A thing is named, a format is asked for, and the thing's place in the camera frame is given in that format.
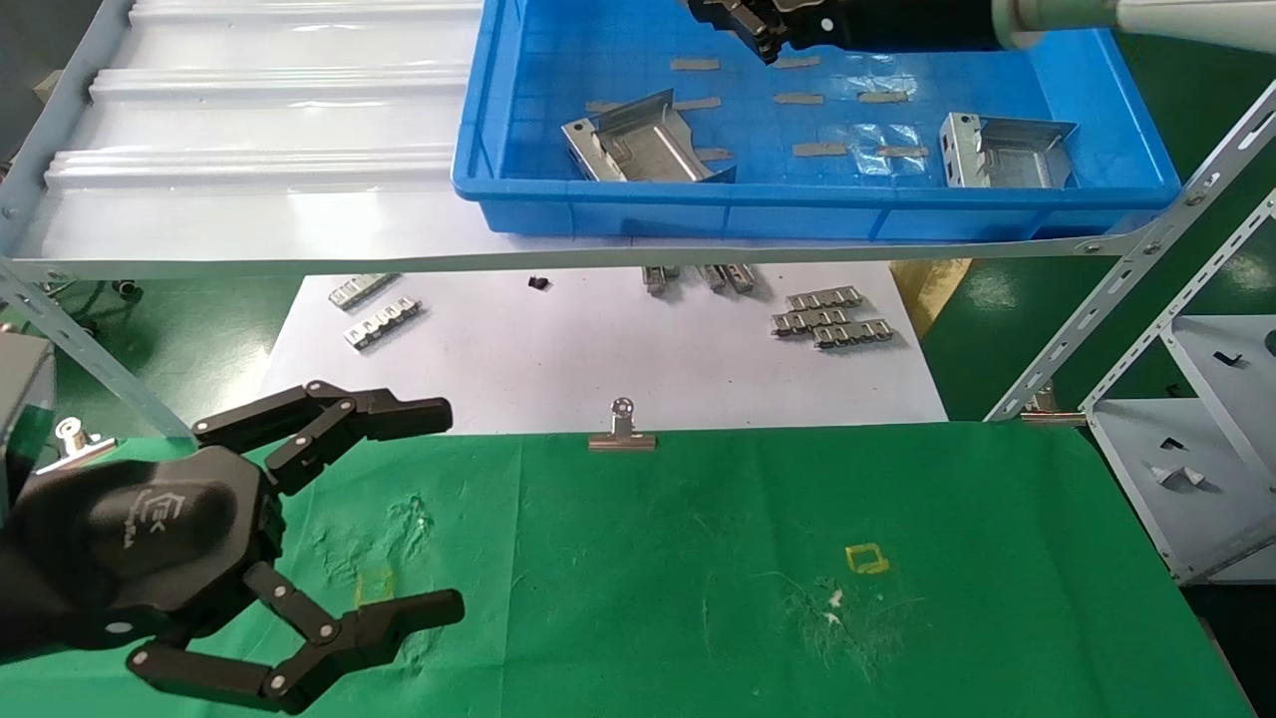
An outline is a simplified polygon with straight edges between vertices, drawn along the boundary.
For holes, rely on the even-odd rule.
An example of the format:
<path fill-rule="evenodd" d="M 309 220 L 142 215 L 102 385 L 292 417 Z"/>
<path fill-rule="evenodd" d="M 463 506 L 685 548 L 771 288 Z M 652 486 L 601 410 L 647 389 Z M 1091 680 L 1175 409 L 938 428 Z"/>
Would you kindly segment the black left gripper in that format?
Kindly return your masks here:
<path fill-rule="evenodd" d="M 148 636 L 128 667 L 156 691 L 299 715 L 346 673 L 396 661 L 412 633 L 459 624 L 464 596 L 424 592 L 339 619 L 269 566 L 295 496 L 364 440 L 440 435 L 444 397 L 401 400 L 314 380 L 204 420 L 177 460 L 105 460 L 20 491 L 20 648 L 105 650 Z M 264 473 L 240 455 L 278 444 Z M 259 599 L 302 636 L 279 664 L 188 650 Z"/>

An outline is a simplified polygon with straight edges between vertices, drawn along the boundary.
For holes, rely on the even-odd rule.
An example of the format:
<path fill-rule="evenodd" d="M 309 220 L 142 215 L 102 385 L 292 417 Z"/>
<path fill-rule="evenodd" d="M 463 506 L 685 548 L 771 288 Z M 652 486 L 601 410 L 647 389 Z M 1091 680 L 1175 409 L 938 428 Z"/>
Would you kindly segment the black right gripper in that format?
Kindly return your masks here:
<path fill-rule="evenodd" d="M 775 5 L 771 1 L 689 1 L 701 23 L 738 20 L 753 54 L 773 64 L 783 47 L 829 45 L 857 51 L 903 51 L 911 40 L 907 1 L 837 1 L 835 5 Z"/>

